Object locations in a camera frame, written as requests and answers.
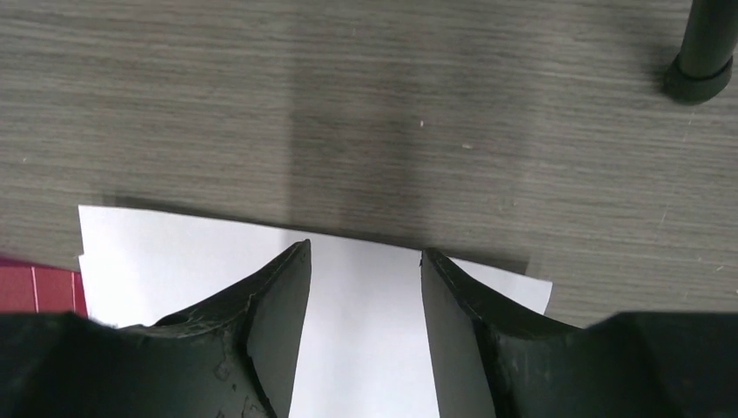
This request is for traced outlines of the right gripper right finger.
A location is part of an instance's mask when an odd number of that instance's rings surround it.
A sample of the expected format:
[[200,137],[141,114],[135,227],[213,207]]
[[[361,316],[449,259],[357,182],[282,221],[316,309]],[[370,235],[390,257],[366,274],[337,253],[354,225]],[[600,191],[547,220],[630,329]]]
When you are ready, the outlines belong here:
[[737,316],[622,312],[550,319],[422,253],[421,290],[443,417],[734,417]]

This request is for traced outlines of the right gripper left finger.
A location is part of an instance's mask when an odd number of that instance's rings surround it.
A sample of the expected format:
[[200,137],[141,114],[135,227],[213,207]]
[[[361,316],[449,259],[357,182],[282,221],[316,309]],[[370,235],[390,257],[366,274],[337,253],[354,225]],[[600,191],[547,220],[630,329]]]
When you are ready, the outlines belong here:
[[154,325],[74,313],[1,318],[4,417],[286,417],[311,243]]

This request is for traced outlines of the stack of white paper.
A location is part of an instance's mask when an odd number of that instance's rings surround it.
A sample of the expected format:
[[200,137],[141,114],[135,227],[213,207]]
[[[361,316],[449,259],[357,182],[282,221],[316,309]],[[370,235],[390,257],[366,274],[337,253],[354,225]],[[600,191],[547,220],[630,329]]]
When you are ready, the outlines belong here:
[[309,240],[294,417],[435,417],[420,252],[250,223],[80,206],[89,316],[150,326]]

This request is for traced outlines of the red plastic folder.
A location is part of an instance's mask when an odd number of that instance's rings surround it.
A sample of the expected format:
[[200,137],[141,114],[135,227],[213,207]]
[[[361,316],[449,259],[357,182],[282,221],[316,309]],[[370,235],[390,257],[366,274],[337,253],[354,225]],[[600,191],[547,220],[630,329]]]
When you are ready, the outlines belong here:
[[1,258],[1,313],[65,313],[88,317],[82,275]]

